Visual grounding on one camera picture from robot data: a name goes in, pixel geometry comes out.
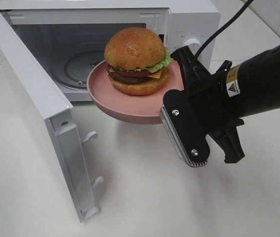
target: cheese slice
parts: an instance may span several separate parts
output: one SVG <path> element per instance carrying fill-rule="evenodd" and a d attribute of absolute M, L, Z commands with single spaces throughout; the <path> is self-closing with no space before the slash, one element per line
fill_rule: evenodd
<path fill-rule="evenodd" d="M 159 70 L 157 73 L 148 75 L 147 77 L 150 77 L 150 78 L 160 78 L 160 75 L 161 75 L 161 70 Z"/>
<path fill-rule="evenodd" d="M 114 73 L 115 70 L 112 67 L 110 67 L 109 68 L 109 72 Z M 160 75 L 161 75 L 161 70 L 159 70 L 158 72 L 156 72 L 154 74 L 148 75 L 147 77 L 150 77 L 150 78 L 160 78 Z"/>

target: white microwave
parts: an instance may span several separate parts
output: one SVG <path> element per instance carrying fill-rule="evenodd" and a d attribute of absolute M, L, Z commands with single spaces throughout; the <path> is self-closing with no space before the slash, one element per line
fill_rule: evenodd
<path fill-rule="evenodd" d="M 98 212 L 70 103 L 90 101 L 86 79 L 117 31 L 151 29 L 169 51 L 192 52 L 217 29 L 211 0 L 0 0 L 0 62 L 25 119 L 47 154 L 56 156 L 79 220 Z M 209 67 L 214 42 L 199 60 Z"/>

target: sesame-free bun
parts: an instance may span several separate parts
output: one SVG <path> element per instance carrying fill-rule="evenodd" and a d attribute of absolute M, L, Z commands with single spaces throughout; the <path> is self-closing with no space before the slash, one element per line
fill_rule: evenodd
<path fill-rule="evenodd" d="M 163 87 L 168 82 L 169 77 L 169 70 L 168 68 L 163 68 L 160 78 L 152 78 L 148 81 L 138 83 L 138 84 L 127 84 L 122 83 L 117 80 L 114 80 L 111 76 L 109 76 L 109 79 L 112 83 L 112 85 L 118 89 L 119 91 L 122 91 L 125 94 L 128 95 L 149 95 L 154 93 L 155 91 L 159 90 L 161 87 Z"/>
<path fill-rule="evenodd" d="M 105 60 L 111 66 L 134 70 L 155 65 L 165 53 L 163 42 L 156 33 L 141 27 L 129 27 L 109 40 Z"/>

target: bottom bun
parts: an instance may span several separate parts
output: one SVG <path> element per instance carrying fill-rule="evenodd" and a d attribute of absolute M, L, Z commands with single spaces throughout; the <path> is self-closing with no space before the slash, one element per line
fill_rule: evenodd
<path fill-rule="evenodd" d="M 126 84 L 114 80 L 111 76 L 109 79 L 116 89 L 128 95 L 149 95 L 163 87 L 168 82 L 169 70 L 163 68 L 160 78 L 152 78 L 148 81 L 138 84 Z"/>

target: yellow warning sticker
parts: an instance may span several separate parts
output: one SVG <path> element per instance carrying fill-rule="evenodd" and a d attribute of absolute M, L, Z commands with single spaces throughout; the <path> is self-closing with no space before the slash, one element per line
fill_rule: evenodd
<path fill-rule="evenodd" d="M 239 73 L 240 64 L 231 68 L 227 75 L 227 92 L 229 97 L 240 94 L 240 88 L 238 83 L 238 73 Z"/>
<path fill-rule="evenodd" d="M 231 68 L 227 75 L 227 83 L 233 82 L 234 80 L 238 79 L 238 72 L 239 72 L 240 64 Z"/>

